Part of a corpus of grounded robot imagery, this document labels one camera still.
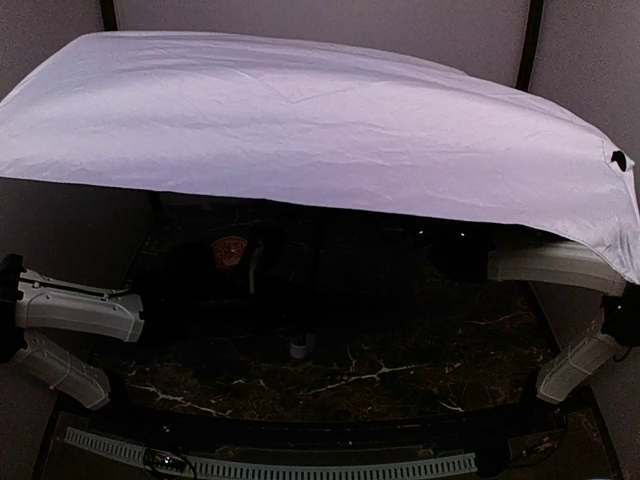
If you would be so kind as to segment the lavender folding umbrella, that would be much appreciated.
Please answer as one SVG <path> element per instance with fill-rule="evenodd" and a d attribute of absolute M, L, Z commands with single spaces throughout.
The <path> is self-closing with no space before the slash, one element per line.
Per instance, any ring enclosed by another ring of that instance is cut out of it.
<path fill-rule="evenodd" d="M 1 103 L 5 178 L 516 224 L 639 280 L 632 160 L 544 98 L 401 54 L 77 38 Z"/>

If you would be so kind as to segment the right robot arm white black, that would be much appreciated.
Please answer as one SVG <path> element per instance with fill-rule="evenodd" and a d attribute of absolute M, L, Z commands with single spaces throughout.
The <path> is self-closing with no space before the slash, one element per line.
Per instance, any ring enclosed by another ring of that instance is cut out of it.
<path fill-rule="evenodd" d="M 639 346 L 639 286 L 569 241 L 501 246 L 488 278 L 524 281 L 549 322 L 559 352 L 536 377 L 537 397 L 559 404 L 597 370 Z"/>

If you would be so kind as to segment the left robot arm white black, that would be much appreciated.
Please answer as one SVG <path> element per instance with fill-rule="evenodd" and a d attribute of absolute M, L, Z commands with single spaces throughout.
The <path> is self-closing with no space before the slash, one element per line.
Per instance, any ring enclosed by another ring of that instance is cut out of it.
<path fill-rule="evenodd" d="M 88 410 L 109 402 L 107 374 L 45 335 L 47 330 L 139 340 L 143 302 L 128 290 L 100 289 L 41 275 L 23 257 L 1 259 L 1 362 L 25 370 Z"/>

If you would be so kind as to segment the red patterned plate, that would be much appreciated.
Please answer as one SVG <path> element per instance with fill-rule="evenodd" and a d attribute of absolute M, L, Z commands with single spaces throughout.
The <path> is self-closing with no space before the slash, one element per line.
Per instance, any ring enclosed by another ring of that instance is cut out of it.
<path fill-rule="evenodd" d="M 214 241 L 211 249 L 219 270 L 234 269 L 241 261 L 247 241 L 238 236 L 226 236 Z"/>

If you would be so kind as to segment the black front table rail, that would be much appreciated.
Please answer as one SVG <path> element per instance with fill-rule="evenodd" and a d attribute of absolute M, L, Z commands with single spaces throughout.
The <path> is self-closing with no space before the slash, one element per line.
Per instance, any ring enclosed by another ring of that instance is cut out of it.
<path fill-rule="evenodd" d="M 58 403 L 59 419 L 95 433 L 180 452 L 223 446 L 279 450 L 366 450 L 414 445 L 483 449 L 527 434 L 560 431 L 568 417 L 593 405 L 585 388 L 551 405 L 538 399 L 422 418 L 351 422 L 274 422 L 179 413 L 139 405 L 81 411 Z"/>

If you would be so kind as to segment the right black corner post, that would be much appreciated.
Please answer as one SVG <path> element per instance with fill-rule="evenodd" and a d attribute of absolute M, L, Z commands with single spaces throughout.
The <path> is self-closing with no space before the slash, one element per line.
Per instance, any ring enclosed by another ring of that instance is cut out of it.
<path fill-rule="evenodd" d="M 544 12 L 544 0 L 530 0 L 515 88 L 527 92 L 536 60 Z"/>

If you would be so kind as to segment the black corner post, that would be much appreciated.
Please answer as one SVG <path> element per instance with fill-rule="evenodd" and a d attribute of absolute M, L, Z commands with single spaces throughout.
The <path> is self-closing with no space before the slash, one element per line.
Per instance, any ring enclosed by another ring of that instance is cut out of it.
<path fill-rule="evenodd" d="M 103 28 L 105 31 L 118 31 L 118 19 L 114 0 L 99 1 Z"/>
<path fill-rule="evenodd" d="M 515 88 L 527 92 L 536 60 L 544 12 L 544 0 L 530 0 Z"/>

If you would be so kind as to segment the left black corner post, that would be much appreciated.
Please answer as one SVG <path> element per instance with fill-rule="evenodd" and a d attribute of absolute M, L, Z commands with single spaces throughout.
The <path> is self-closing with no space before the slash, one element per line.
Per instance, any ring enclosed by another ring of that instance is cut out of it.
<path fill-rule="evenodd" d="M 103 28 L 105 31 L 118 31 L 118 19 L 114 0 L 99 1 Z"/>

